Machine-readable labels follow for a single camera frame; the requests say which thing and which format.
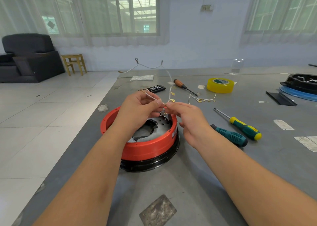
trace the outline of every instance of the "black sofa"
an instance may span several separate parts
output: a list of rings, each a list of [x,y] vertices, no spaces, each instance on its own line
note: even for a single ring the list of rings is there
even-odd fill
[[[49,35],[8,35],[2,44],[6,54],[0,54],[0,83],[39,83],[65,72]]]

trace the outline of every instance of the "left hand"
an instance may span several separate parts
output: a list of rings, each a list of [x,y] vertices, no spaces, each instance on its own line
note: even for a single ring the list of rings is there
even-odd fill
[[[148,118],[159,117],[159,112],[165,106],[156,94],[146,93],[156,98],[156,100],[141,91],[127,96],[113,122],[114,125],[118,125],[127,132],[127,138],[131,138]]]

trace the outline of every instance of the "sheer curtain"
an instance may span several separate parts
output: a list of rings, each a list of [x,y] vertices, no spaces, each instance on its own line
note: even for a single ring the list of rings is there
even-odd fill
[[[0,37],[49,34],[55,46],[169,42],[169,0],[0,0]]]
[[[249,43],[317,43],[317,0],[253,0],[242,36]]]

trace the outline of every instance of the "tape roll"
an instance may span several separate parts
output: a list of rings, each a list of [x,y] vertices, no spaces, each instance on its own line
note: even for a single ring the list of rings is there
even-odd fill
[[[227,94],[232,92],[235,83],[226,78],[208,79],[207,89],[214,93]]]

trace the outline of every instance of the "screwdriver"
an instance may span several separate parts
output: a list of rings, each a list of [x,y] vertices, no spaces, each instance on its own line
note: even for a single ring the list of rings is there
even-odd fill
[[[174,83],[176,84],[176,86],[180,87],[180,88],[184,88],[184,89],[187,89],[188,91],[190,91],[191,93],[195,94],[197,97],[198,95],[196,93],[194,93],[193,91],[189,90],[185,84],[183,84],[180,80],[178,79],[174,79]]]
[[[230,119],[230,123],[234,126],[239,128],[249,139],[252,140],[259,140],[262,137],[262,134],[254,127],[247,125],[246,123],[238,120],[236,117],[229,117],[228,115],[224,114],[220,110],[214,108],[216,111],[220,112],[224,116]]]
[[[216,130],[216,132],[220,133],[222,136],[224,136],[226,139],[232,142],[234,145],[236,145],[237,147],[244,147],[248,144],[248,140],[245,138],[245,136],[237,132],[231,132],[223,128],[219,128],[214,124],[212,124],[211,127],[214,130]]]

